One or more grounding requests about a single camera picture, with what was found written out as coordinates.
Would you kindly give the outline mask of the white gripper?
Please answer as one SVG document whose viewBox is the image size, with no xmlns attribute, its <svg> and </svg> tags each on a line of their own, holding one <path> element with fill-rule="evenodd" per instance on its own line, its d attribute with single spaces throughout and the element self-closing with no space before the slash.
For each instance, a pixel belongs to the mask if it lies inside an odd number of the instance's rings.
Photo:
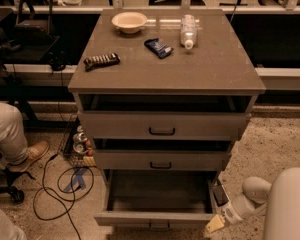
<svg viewBox="0 0 300 240">
<path fill-rule="evenodd" d="M 225 227 L 228 224 L 237 224 L 254 215 L 264 215 L 267 200 L 262 198 L 250 198 L 240 193 L 221 208 L 221 215 L 215 215 L 205 226 L 209 234 Z"/>
</svg>

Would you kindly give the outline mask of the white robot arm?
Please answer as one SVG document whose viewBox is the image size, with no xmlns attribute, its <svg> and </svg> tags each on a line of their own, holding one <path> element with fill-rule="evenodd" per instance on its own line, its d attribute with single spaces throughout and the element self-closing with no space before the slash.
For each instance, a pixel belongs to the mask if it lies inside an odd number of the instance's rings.
<svg viewBox="0 0 300 240">
<path fill-rule="evenodd" d="M 254 215 L 264 215 L 263 240 L 300 240 L 300 167 L 281 172 L 269 183 L 248 177 L 242 192 L 229 200 L 205 226 L 213 233 Z"/>
</svg>

